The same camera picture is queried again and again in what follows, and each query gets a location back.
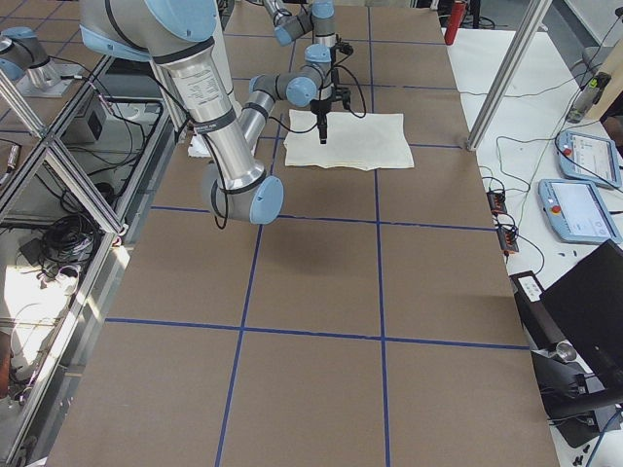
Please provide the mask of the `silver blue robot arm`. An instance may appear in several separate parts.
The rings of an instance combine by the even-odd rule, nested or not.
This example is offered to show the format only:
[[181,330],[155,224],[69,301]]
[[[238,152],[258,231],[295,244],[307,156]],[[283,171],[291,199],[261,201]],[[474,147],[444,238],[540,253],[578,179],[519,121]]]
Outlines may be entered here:
[[332,1],[314,1],[309,7],[301,8],[296,15],[282,1],[262,1],[262,5],[273,22],[274,36],[281,46],[288,46],[309,33],[315,44],[328,48],[337,44]]
[[311,34],[305,63],[294,73],[261,75],[249,85],[249,99],[237,110],[213,59],[221,29],[213,1],[83,1],[84,44],[99,53],[163,67],[179,93],[198,137],[212,160],[202,179],[202,196],[215,217],[267,225],[283,203],[282,182],[255,159],[253,147],[275,103],[311,107],[326,131],[336,43],[334,5],[315,1],[291,15],[279,1],[264,4],[282,45]]

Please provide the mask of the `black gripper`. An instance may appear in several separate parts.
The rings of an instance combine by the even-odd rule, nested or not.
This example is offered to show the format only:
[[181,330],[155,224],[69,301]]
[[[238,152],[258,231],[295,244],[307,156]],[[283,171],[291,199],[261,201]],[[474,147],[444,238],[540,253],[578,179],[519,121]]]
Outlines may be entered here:
[[327,115],[332,110],[333,102],[333,97],[313,99],[311,101],[311,111],[314,115],[316,115],[318,140],[321,145],[327,143]]

